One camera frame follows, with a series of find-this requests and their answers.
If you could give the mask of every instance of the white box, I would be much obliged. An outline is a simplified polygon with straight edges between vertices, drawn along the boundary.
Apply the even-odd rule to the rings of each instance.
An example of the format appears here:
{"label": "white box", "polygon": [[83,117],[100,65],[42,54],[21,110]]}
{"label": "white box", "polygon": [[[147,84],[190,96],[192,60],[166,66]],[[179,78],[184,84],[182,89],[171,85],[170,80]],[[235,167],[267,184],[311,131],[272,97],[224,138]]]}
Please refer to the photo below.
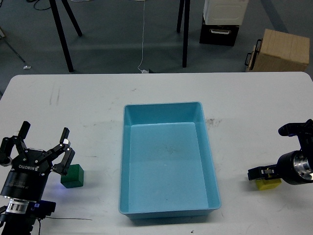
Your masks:
{"label": "white box", "polygon": [[208,25],[241,25],[249,0],[205,0],[203,17]]}

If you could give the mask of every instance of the white table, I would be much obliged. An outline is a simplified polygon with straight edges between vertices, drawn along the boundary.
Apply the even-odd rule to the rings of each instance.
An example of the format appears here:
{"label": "white table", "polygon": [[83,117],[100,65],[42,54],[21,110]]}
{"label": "white table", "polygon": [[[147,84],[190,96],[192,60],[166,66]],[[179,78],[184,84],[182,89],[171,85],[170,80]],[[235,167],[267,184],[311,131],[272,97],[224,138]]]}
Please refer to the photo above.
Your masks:
{"label": "white table", "polygon": [[[311,234],[313,185],[258,191],[247,170],[299,149],[297,137],[277,130],[313,118],[312,100],[313,82],[302,72],[21,75],[0,101],[0,138],[27,120],[26,146],[48,150],[70,129],[85,185],[66,189],[51,173],[42,199],[57,203],[53,217],[92,221],[46,218],[42,234]],[[222,207],[208,217],[131,221],[118,211],[123,107],[184,101],[203,105]],[[9,170],[0,170],[1,187]]]}

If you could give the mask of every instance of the wire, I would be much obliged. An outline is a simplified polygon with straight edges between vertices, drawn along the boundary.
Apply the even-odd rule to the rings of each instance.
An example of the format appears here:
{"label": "wire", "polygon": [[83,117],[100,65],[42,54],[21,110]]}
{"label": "wire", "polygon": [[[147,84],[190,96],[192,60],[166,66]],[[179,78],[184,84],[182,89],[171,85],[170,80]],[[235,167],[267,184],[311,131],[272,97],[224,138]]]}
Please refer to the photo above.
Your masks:
{"label": "wire", "polygon": [[82,219],[82,218],[54,218],[54,217],[46,217],[46,218],[49,218],[49,219]]}
{"label": "wire", "polygon": [[138,69],[143,73],[143,70],[141,70],[139,67],[142,64],[143,61],[143,39],[144,39],[144,33],[145,33],[145,6],[146,6],[146,1],[143,1],[143,27],[142,27],[142,44],[141,44],[141,62],[140,65],[138,65]]}
{"label": "wire", "polygon": [[36,8],[36,4],[37,4],[39,1],[40,1],[40,0],[37,0],[37,2],[35,2],[35,4],[34,4],[34,9],[36,9],[37,11],[45,11],[45,10],[48,10],[48,9],[51,8],[51,6],[50,6],[50,7],[47,7],[47,8],[44,8],[44,9],[38,9],[38,8]]}
{"label": "wire", "polygon": [[85,2],[85,1],[92,1],[92,0],[70,0],[70,1],[73,1],[73,2]]}
{"label": "wire", "polygon": [[38,219],[38,222],[39,222],[39,232],[38,232],[38,235],[40,235],[40,229],[41,229],[41,219]]}
{"label": "wire", "polygon": [[26,0],[26,2],[35,2],[34,4],[34,9],[37,10],[37,11],[45,11],[45,10],[48,10],[50,9],[51,7],[47,7],[47,8],[44,8],[44,9],[39,9],[39,8],[36,8],[36,4],[39,2],[40,0]]}

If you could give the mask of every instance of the robotic arm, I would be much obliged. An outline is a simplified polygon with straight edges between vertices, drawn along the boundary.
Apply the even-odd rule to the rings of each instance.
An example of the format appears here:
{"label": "robotic arm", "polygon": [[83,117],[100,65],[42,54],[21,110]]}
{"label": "robotic arm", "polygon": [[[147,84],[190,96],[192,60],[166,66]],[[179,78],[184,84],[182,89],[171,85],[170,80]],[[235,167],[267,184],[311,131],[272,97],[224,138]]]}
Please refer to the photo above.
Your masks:
{"label": "robotic arm", "polygon": [[279,128],[281,136],[298,136],[300,150],[282,155],[277,164],[248,170],[249,180],[282,178],[291,185],[313,183],[313,120],[288,123]]}
{"label": "robotic arm", "polygon": [[[55,209],[54,202],[41,201],[49,173],[66,175],[74,157],[74,150],[67,140],[69,130],[64,128],[60,143],[46,151],[27,148],[26,138],[30,124],[24,121],[17,136],[5,137],[0,146],[0,165],[12,165],[0,195],[10,199],[8,206],[0,208],[2,235],[29,235],[36,218],[43,219]],[[11,158],[16,146],[18,156]],[[52,164],[64,154],[59,164]]]}

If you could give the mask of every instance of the white cable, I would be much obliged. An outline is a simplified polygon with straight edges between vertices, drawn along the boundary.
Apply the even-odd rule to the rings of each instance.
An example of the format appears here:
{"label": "white cable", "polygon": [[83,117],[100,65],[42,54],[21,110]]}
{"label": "white cable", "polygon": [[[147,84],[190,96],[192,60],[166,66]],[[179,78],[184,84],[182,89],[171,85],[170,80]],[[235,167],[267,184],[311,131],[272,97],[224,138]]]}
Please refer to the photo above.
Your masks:
{"label": "white cable", "polygon": [[84,1],[92,1],[92,0],[70,0],[70,1],[73,1],[73,2],[84,2]]}
{"label": "white cable", "polygon": [[141,44],[141,62],[140,65],[138,65],[138,69],[141,71],[141,73],[145,73],[145,70],[141,70],[139,67],[142,64],[143,61],[143,39],[144,39],[144,33],[145,33],[145,6],[146,6],[146,1],[143,1],[143,28],[142,28],[142,44]]}

